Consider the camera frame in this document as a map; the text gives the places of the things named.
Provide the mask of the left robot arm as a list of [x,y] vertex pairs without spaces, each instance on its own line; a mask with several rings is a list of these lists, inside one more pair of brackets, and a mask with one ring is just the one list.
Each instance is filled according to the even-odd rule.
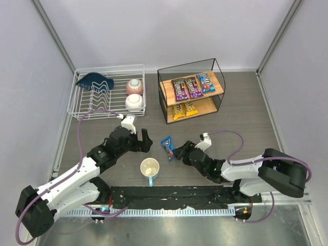
[[91,202],[105,203],[110,186],[99,175],[114,166],[125,153],[149,152],[153,142],[147,129],[138,135],[122,126],[93,148],[82,161],[58,178],[36,189],[25,187],[19,197],[16,215],[33,238],[46,233],[62,215]]

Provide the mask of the yellow candy bag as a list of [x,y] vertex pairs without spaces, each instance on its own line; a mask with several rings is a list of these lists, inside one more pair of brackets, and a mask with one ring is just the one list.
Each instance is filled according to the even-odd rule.
[[176,104],[172,106],[173,120],[178,120],[185,117],[185,111],[182,104]]
[[185,109],[186,117],[190,117],[190,116],[196,115],[198,113],[198,110],[196,109],[196,107],[190,101],[184,102],[183,106],[184,106],[184,109]]

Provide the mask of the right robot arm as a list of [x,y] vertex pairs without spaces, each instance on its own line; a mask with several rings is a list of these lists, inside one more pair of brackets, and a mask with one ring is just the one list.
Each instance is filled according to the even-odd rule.
[[275,149],[265,149],[262,155],[244,160],[219,160],[209,157],[198,145],[187,141],[173,153],[187,166],[194,167],[214,183],[233,182],[240,194],[251,197],[259,193],[278,191],[301,198],[311,173],[303,161]]

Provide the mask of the purple candy bag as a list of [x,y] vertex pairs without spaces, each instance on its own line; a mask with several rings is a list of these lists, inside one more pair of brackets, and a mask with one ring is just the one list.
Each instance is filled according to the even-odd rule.
[[203,97],[203,94],[196,82],[195,77],[187,77],[184,79],[184,82],[186,84],[191,99]]
[[185,87],[185,81],[183,78],[173,79],[171,80],[171,84],[174,88],[176,101],[183,101],[189,98]]

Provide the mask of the twisted blue candy bag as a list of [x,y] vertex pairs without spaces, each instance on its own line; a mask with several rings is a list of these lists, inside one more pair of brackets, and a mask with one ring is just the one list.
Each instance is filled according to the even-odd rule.
[[173,152],[174,148],[173,148],[171,136],[168,136],[167,138],[162,140],[160,144],[168,153],[168,160],[171,161],[174,158],[174,152]]

